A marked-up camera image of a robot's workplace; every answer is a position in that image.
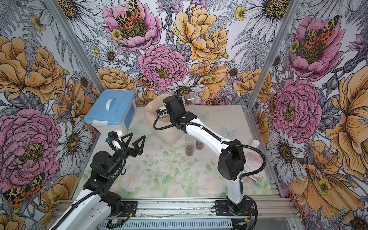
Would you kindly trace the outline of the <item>clear jar with rose tea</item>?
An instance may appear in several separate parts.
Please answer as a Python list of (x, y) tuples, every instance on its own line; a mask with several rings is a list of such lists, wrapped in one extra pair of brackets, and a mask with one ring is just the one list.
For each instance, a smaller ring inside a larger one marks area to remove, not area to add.
[(196, 100), (195, 100), (194, 96), (189, 95), (189, 94), (184, 95), (182, 97), (182, 101), (183, 101), (185, 106), (190, 106), (190, 105), (196, 104)]

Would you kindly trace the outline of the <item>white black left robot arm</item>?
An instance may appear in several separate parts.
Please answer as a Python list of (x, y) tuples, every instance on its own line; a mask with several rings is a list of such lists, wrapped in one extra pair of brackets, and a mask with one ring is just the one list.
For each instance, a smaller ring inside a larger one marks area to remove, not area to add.
[(91, 176), (84, 184), (74, 202), (52, 225), (53, 230), (96, 230), (109, 216), (117, 216), (123, 211), (122, 198), (110, 188), (123, 175), (129, 157), (142, 155), (145, 136), (135, 142), (133, 133), (123, 135), (120, 131), (108, 133), (105, 142), (113, 154), (105, 150), (97, 152), (90, 167)]

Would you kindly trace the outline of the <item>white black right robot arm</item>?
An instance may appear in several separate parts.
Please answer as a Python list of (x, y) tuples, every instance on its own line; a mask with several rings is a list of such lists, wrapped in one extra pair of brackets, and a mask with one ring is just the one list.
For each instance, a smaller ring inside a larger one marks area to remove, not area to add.
[(170, 116), (170, 122), (177, 129), (198, 139), (218, 156), (218, 172), (227, 179), (229, 210), (232, 214), (239, 215), (245, 204), (240, 180), (245, 157), (242, 147), (237, 147), (241, 143), (238, 140), (230, 141), (209, 129), (196, 115), (186, 111), (181, 98), (169, 96), (163, 100), (163, 104)]

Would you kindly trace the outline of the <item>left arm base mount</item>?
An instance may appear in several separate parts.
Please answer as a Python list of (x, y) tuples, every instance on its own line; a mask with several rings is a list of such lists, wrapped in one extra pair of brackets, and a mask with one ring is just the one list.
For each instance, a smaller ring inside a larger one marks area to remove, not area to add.
[(138, 207), (138, 201), (121, 200), (118, 208), (114, 208), (108, 218), (131, 218), (135, 217)]

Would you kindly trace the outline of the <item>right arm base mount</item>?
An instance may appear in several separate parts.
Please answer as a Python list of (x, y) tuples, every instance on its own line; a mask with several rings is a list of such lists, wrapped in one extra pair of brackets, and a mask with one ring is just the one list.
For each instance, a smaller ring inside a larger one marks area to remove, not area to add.
[(229, 200), (216, 200), (214, 209), (217, 216), (255, 216), (255, 205), (249, 199), (244, 199), (239, 204)]

